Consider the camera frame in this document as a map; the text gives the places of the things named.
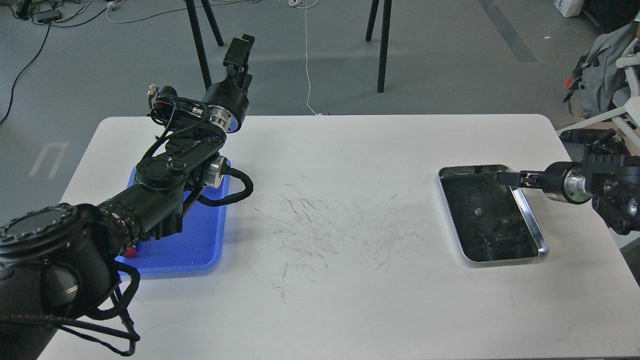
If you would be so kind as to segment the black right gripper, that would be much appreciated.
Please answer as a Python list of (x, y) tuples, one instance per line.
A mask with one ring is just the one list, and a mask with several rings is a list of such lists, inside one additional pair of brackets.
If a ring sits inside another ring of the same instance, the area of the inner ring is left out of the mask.
[(499, 171), (497, 182), (511, 188), (542, 189), (547, 198), (572, 205), (585, 204), (593, 197), (580, 162), (553, 162), (543, 172)]

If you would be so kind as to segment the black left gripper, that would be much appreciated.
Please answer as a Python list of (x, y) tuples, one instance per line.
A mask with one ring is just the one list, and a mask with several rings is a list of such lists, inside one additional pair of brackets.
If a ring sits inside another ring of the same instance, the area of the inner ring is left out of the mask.
[(255, 40), (249, 34), (231, 40), (222, 61), (225, 79), (229, 81), (212, 84), (202, 98), (208, 122), (225, 133), (238, 132), (249, 110), (249, 86), (253, 80), (249, 74), (249, 57)]

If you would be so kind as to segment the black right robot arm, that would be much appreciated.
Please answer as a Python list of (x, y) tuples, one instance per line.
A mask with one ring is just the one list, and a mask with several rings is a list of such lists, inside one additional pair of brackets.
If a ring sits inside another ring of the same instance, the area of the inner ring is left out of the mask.
[(544, 171), (501, 171), (500, 185), (542, 191), (553, 201), (592, 209), (608, 228), (628, 235), (640, 227), (640, 162), (614, 129), (570, 129), (562, 142), (583, 145), (581, 161), (558, 161)]

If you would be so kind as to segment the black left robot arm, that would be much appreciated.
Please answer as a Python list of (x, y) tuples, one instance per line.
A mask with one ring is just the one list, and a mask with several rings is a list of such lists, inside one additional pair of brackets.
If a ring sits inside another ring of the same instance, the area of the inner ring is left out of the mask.
[(36, 360), (61, 330), (123, 357), (140, 341), (128, 307), (140, 272), (117, 260), (139, 242), (183, 230), (194, 203), (224, 207), (249, 198), (254, 183), (220, 150), (249, 109), (250, 51), (234, 38), (225, 78), (201, 101), (171, 86), (151, 89), (149, 117), (163, 132), (135, 167), (134, 182), (92, 205), (59, 203), (1, 228), (1, 358)]

